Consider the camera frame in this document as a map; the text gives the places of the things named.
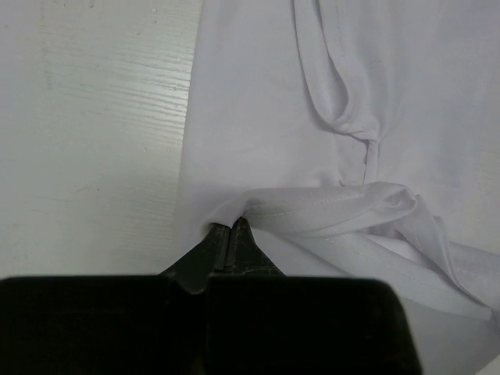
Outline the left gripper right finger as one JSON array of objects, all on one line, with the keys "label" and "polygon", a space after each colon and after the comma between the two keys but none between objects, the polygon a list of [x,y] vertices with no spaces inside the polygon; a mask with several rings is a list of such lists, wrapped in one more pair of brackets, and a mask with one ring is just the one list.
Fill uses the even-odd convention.
[{"label": "left gripper right finger", "polygon": [[286,277],[260,254],[246,220],[232,227],[231,274],[206,288],[209,374],[419,374],[405,311],[379,280]]}]

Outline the white t shirt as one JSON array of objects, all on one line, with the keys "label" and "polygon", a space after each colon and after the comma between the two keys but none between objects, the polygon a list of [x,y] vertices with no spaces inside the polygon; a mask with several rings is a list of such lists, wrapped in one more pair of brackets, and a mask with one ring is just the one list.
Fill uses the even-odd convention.
[{"label": "white t shirt", "polygon": [[499,314],[499,4],[206,1],[175,245],[245,218],[290,273]]}]

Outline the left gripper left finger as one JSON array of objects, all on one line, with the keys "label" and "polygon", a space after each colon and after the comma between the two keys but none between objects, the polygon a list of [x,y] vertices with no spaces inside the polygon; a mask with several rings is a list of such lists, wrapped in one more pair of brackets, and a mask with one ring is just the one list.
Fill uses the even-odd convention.
[{"label": "left gripper left finger", "polygon": [[183,374],[205,341],[205,289],[228,227],[147,276],[1,282],[4,374]]}]

